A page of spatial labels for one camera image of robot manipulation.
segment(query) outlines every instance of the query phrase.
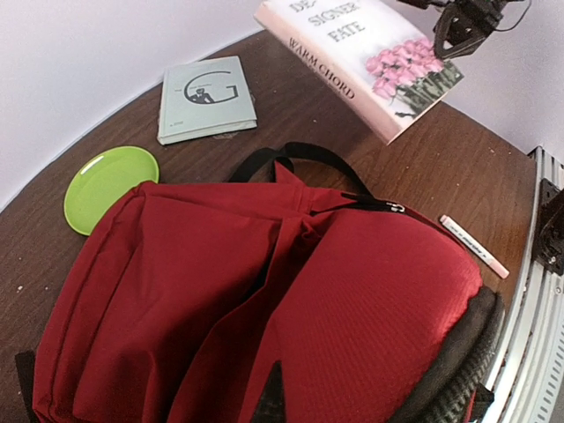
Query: pink tulip illustration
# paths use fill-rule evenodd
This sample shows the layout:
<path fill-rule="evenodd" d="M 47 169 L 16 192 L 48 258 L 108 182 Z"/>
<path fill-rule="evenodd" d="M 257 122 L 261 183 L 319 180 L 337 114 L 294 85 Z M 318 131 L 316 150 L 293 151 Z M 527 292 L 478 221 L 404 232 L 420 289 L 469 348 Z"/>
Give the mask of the pink tulip illustration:
<path fill-rule="evenodd" d="M 415 48 L 417 47 L 417 43 L 415 41 L 412 40 L 408 40 L 404 43 L 405 48 L 407 48 L 409 51 L 414 52 Z"/>
<path fill-rule="evenodd" d="M 444 69 L 444 64 L 439 59 L 433 59 L 431 57 L 428 57 L 428 59 L 424 61 L 423 65 L 431 72 L 441 72 Z"/>
<path fill-rule="evenodd" d="M 430 57 L 432 56 L 434 58 L 434 53 L 427 47 L 421 45 L 421 44 L 417 44 L 417 46 L 415 47 L 415 53 L 417 53 L 417 55 L 426 58 L 426 57 Z"/>
<path fill-rule="evenodd" d="M 412 64 L 412 61 L 408 57 L 398 56 L 396 59 L 396 64 L 400 65 L 401 67 L 407 68 L 410 64 Z"/>
<path fill-rule="evenodd" d="M 377 56 L 370 57 L 366 64 L 367 71 L 372 75 L 380 76 L 384 70 L 384 65 Z"/>
<path fill-rule="evenodd" d="M 372 87 L 372 91 L 383 99 L 390 100 L 396 95 L 396 85 L 385 78 L 379 78 Z"/>
<path fill-rule="evenodd" d="M 417 78 L 424 78 L 427 75 L 427 73 L 429 73 L 427 67 L 422 63 L 412 63 L 412 65 L 409 68 L 409 71 Z"/>
<path fill-rule="evenodd" d="M 393 53 L 398 57 L 405 57 L 407 59 L 411 58 L 412 52 L 409 51 L 405 46 L 395 46 L 392 50 Z"/>
<path fill-rule="evenodd" d="M 433 49 L 433 43 L 432 43 L 427 37 L 424 37 L 424 38 L 421 38 L 421 39 L 417 40 L 417 43 L 418 43 L 420 46 L 423 46 L 423 47 L 425 47 L 425 48 L 428 48 L 429 50 L 432 50 L 432 49 Z"/>
<path fill-rule="evenodd" d="M 423 56 L 419 53 L 413 52 L 412 63 L 420 63 L 423 60 Z"/>
<path fill-rule="evenodd" d="M 392 64 L 396 64 L 396 55 L 394 55 L 394 53 L 390 50 L 382 50 L 380 52 L 380 54 L 378 55 L 378 58 L 380 59 L 380 62 L 387 64 L 388 66 L 391 66 Z"/>
<path fill-rule="evenodd" d="M 397 82 L 401 85 L 412 86 L 417 77 L 413 75 L 408 69 L 402 69 L 397 75 Z"/>
<path fill-rule="evenodd" d="M 396 82 L 398 77 L 397 69 L 394 68 L 388 68 L 382 74 L 382 79 L 387 79 L 390 82 Z"/>

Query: backpack strap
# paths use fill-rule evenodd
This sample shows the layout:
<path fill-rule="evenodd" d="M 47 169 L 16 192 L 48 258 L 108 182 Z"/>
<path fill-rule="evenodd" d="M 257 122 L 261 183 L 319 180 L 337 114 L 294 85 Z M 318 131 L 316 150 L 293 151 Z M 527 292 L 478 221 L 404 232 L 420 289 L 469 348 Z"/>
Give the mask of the backpack strap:
<path fill-rule="evenodd" d="M 261 167 L 274 161 L 293 172 L 290 159 L 311 160 L 333 167 L 354 183 L 359 193 L 373 198 L 370 189 L 346 161 L 327 148 L 307 143 L 287 143 L 279 150 L 269 147 L 256 150 L 235 169 L 229 182 L 248 182 Z"/>

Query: wooden table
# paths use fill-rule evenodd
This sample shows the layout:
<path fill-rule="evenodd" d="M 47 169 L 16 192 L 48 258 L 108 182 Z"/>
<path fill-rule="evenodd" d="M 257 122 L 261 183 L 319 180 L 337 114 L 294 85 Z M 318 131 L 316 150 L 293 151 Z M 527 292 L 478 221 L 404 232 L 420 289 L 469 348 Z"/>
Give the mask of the wooden table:
<path fill-rule="evenodd" d="M 156 140 L 158 86 L 50 164 L 0 214 L 1 421 L 26 419 L 13 357 L 37 347 L 85 241 L 64 220 L 64 192 L 85 162 L 118 145 L 149 150 L 160 164 L 161 181 L 169 183 L 223 182 L 260 146 L 304 141 L 328 147 L 358 171 L 375 196 L 409 205 L 431 219 L 448 214 L 468 229 L 511 271 L 501 281 L 478 261 L 486 284 L 510 303 L 531 219 L 533 160 L 445 104 L 383 146 L 267 33 L 213 56 L 232 55 L 241 57 L 256 98 L 257 130 L 162 147 Z M 296 173 L 312 186 L 346 188 L 342 177 L 322 165 L 298 164 Z"/>

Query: black bracket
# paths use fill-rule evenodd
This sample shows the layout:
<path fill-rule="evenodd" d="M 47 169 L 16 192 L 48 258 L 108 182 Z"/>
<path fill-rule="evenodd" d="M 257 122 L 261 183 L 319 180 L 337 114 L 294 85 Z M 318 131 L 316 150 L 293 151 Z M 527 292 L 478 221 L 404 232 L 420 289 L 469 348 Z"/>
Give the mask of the black bracket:
<path fill-rule="evenodd" d="M 523 0 L 398 0 L 420 9 L 442 10 L 434 27 L 434 53 L 446 60 L 474 53 L 495 31 L 511 2 Z"/>
<path fill-rule="evenodd" d="M 552 182 L 540 182 L 533 257 L 560 276 L 564 273 L 564 190 Z"/>

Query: book spine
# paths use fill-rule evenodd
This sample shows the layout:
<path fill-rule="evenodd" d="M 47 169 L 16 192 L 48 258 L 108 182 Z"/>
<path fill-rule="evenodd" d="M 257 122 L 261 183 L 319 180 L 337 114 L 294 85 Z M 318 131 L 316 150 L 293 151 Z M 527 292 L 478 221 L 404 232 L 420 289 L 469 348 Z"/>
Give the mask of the book spine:
<path fill-rule="evenodd" d="M 343 99 L 383 143 L 391 143 L 403 131 L 394 118 L 378 105 L 372 93 L 362 86 L 360 77 L 343 70 L 327 50 L 273 11 L 268 1 L 261 3 L 255 19 Z"/>
<path fill-rule="evenodd" d="M 167 119 L 165 113 L 167 112 L 167 94 L 168 94 L 168 70 L 165 71 L 165 76 L 162 80 L 162 93 L 160 94 L 160 110 L 159 110 L 159 120 L 158 126 L 159 130 L 157 132 L 157 141 L 161 145 L 166 145 L 165 135 L 165 125 L 167 124 Z"/>

